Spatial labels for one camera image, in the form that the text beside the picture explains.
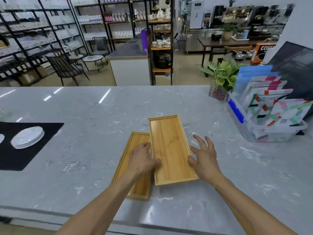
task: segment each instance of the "small round table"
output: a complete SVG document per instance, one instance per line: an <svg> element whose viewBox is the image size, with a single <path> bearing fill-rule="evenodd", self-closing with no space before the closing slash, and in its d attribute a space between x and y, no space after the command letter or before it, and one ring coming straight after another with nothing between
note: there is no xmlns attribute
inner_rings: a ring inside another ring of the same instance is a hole
<svg viewBox="0 0 313 235"><path fill-rule="evenodd" d="M100 72L100 69L103 68L103 63L102 63L102 59L103 59L103 56L102 55L93 55L93 56L87 56L87 57L84 57L82 60L83 60L83 63L85 64L86 68L88 71L92 71L92 70L89 70L86 63L89 63L89 62L95 62L95 65L98 67L98 69L94 70L94 71L98 71ZM98 66L98 63L97 61L101 60L101 63L102 63L102 67L99 68Z"/></svg>
<svg viewBox="0 0 313 235"><path fill-rule="evenodd" d="M69 56L68 59L69 60L73 60L75 64L78 64L78 60L80 60L81 58L83 58L84 55L75 55L75 56Z"/></svg>

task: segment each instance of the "clear plastic container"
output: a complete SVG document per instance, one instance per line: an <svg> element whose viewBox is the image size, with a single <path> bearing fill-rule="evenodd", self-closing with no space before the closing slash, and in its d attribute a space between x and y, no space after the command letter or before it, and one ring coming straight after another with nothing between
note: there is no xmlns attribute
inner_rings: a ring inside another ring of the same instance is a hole
<svg viewBox="0 0 313 235"><path fill-rule="evenodd" d="M299 126L261 126L254 124L229 92L227 110L244 139L252 142L287 142L300 130L308 127L305 121Z"/></svg>

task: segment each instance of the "gray marble counter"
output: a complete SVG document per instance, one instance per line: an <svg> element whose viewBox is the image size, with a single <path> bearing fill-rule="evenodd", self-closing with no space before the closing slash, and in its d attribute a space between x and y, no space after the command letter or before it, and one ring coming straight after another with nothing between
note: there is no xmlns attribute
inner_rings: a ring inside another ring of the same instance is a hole
<svg viewBox="0 0 313 235"><path fill-rule="evenodd" d="M136 39L131 39L105 57L106 60L122 59L147 59L147 54L142 50L140 35Z"/></svg>
<svg viewBox="0 0 313 235"><path fill-rule="evenodd" d="M179 114L190 145L198 145L193 133L208 135L221 170L239 189L297 233L312 234L313 140L248 142L227 103L208 92L209 86L0 88L6 121L65 123L23 171L0 171L0 215L75 214L109 185L131 131L148 132L148 118ZM125 199L113 223L244 234L201 180L153 186L148 202Z"/></svg>

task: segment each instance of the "left hand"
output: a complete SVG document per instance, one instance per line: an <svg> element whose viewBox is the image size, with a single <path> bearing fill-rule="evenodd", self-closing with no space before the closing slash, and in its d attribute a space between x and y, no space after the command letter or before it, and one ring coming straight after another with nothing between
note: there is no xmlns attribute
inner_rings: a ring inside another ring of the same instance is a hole
<svg viewBox="0 0 313 235"><path fill-rule="evenodd" d="M151 148L151 143L143 142L139 144L135 149L129 154L129 171L141 177L151 171L155 166L161 165L161 160L159 158L152 158L149 153Z"/></svg>

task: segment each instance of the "gray chair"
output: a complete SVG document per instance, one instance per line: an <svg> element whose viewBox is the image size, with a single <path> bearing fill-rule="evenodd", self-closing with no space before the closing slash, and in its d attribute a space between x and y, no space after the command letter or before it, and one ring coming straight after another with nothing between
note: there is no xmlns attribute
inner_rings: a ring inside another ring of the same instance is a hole
<svg viewBox="0 0 313 235"><path fill-rule="evenodd" d="M48 59L49 63L51 64L59 78L61 79L62 86L64 86L63 78L71 77L78 86L75 77L80 74L84 74L87 77L87 75L84 72L84 68L80 65L70 63L66 55L59 55L55 57L46 56L46 58Z"/></svg>
<svg viewBox="0 0 313 235"><path fill-rule="evenodd" d="M110 53L108 44L106 43L106 37L93 37L94 46L92 55L101 55L105 57Z"/></svg>

